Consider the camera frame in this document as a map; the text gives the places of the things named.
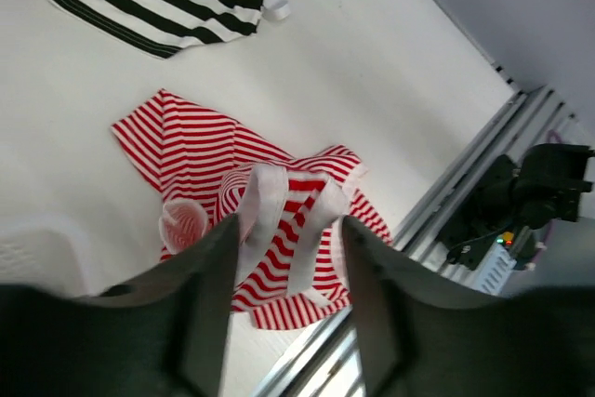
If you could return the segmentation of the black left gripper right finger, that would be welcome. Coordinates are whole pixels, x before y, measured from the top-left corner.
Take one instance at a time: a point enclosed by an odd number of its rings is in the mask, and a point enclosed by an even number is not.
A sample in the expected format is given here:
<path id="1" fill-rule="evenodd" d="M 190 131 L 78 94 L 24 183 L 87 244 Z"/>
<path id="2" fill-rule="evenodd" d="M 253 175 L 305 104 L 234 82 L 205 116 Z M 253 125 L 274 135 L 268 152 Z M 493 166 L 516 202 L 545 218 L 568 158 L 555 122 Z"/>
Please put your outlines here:
<path id="1" fill-rule="evenodd" d="M 501 298 L 455 283 L 341 223 L 352 320 L 369 396 L 590 396 L 594 291 Z"/>

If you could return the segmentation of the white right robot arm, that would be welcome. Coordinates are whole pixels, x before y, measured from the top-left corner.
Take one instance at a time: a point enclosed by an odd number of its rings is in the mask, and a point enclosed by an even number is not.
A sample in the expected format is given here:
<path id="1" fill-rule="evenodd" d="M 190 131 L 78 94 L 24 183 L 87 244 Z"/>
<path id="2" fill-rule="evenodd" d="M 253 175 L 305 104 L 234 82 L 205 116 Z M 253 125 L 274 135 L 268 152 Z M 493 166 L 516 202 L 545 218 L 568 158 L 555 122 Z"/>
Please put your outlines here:
<path id="1" fill-rule="evenodd" d="M 554 219 L 576 222 L 594 150 L 584 145 L 543 143 L 516 165 L 502 154 L 488 167 L 438 233 L 446 262 L 475 270 L 506 232 L 539 230 Z"/>

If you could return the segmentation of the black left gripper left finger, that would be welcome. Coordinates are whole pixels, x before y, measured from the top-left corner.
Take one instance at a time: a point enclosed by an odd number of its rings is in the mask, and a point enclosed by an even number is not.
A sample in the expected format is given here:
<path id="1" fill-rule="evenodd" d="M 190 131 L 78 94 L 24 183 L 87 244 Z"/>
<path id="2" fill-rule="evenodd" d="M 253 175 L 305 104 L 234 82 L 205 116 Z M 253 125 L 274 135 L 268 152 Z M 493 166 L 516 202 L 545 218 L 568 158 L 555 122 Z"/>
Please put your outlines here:
<path id="1" fill-rule="evenodd" d="M 1 289 L 5 396 L 215 396 L 240 245 L 223 219 L 195 245 L 101 295 Z"/>

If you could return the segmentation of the red striped tank top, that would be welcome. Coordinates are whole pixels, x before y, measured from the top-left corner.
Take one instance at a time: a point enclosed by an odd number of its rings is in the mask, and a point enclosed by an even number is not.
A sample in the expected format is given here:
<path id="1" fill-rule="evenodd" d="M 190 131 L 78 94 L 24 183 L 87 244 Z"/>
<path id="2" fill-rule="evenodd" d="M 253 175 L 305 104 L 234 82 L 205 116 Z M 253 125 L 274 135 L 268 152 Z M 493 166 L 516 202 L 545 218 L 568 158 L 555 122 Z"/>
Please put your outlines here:
<path id="1" fill-rule="evenodd" d="M 366 167 L 342 145 L 296 158 L 239 121 L 160 90 L 112 124 L 131 164 L 160 194 L 162 259 L 229 215 L 240 221 L 231 308 L 256 328 L 294 330 L 350 305 L 340 223 L 390 230 L 360 184 Z"/>

